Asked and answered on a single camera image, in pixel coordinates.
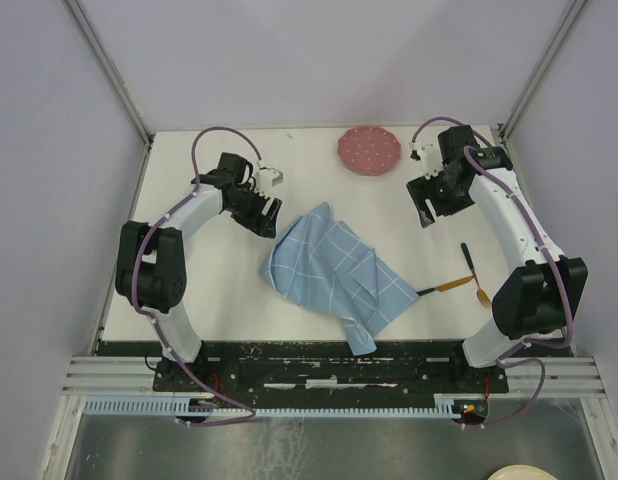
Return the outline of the blue checked cloth placemat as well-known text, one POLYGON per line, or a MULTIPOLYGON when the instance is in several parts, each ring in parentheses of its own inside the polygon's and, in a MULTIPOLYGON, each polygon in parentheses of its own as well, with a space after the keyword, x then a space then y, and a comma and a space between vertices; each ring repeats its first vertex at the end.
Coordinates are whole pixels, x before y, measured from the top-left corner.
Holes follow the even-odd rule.
POLYGON ((280 234, 259 274, 288 302, 339 319, 355 356, 420 298, 326 202, 280 234))

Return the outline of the green handled gold fork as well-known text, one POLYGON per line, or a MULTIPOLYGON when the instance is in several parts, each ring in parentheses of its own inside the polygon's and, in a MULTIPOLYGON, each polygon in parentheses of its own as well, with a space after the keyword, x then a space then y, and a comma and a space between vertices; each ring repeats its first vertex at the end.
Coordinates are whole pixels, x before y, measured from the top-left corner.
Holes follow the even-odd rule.
POLYGON ((461 243, 461 250, 463 253, 463 256, 465 258, 465 261, 467 263, 468 268, 470 269, 471 273, 472 273, 472 277, 473 280, 476 283, 476 287, 477 287, 477 291, 476 291, 476 296, 478 301, 480 302, 480 304, 486 308, 486 309, 491 309, 492 308, 492 303, 491 300, 489 298, 489 296, 487 295, 487 293, 485 292, 485 290, 482 288, 478 276, 477 276, 477 272, 476 272, 476 268, 473 262, 473 258, 471 256, 470 250, 468 248, 468 245, 464 242, 461 243))

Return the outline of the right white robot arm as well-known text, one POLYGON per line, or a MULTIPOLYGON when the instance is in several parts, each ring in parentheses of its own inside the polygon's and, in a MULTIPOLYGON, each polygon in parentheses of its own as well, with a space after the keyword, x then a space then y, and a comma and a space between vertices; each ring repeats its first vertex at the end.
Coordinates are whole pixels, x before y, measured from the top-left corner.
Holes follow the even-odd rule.
POLYGON ((424 174, 408 182, 407 190, 424 228, 477 206, 507 263, 490 320, 463 341, 463 357, 447 368, 452 386, 470 391, 483 381, 484 368, 525 347, 571 345, 588 269, 582 259, 567 257, 541 226, 506 150, 467 124, 450 124, 435 145, 411 140, 411 157, 424 174))

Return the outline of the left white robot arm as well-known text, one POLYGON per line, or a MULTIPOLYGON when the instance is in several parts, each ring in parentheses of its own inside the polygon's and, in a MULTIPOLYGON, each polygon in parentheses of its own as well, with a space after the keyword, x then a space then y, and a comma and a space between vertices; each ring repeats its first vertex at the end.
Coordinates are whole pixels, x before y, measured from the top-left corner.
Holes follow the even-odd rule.
POLYGON ((187 389, 204 387, 210 366, 198 358, 202 340, 183 303, 185 243, 224 212, 261 238, 275 237, 282 201, 267 193, 282 182, 283 173, 275 168, 255 166, 237 154, 223 153, 217 167, 197 173, 184 198, 155 222, 128 221, 121 228, 116 292, 149 319, 163 356, 179 362, 175 376, 187 389))

